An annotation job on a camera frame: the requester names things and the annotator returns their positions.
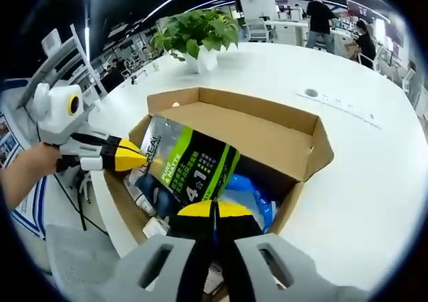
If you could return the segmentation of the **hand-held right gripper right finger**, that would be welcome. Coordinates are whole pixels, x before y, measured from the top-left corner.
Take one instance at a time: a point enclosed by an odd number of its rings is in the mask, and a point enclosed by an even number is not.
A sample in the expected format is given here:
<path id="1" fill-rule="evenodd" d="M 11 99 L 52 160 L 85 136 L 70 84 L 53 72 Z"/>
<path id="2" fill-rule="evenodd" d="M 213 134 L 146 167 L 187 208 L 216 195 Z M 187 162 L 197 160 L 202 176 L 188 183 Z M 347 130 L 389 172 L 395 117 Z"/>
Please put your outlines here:
<path id="1" fill-rule="evenodd" d="M 261 233 L 244 206 L 217 202 L 215 220 L 230 301 L 354 301 L 354 288 L 332 284 L 306 253 Z"/>

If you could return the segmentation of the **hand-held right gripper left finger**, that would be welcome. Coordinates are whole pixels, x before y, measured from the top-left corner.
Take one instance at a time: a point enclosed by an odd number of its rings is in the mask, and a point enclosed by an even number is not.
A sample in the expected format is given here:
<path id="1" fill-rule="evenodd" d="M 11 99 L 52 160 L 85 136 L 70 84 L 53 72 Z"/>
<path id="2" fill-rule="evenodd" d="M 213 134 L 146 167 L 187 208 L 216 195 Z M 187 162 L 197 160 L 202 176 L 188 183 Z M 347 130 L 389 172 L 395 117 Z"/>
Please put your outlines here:
<path id="1" fill-rule="evenodd" d="M 98 289 L 102 301 L 200 301 L 214 239 L 216 202 L 186 206 L 166 235 L 154 235 L 115 266 Z"/>

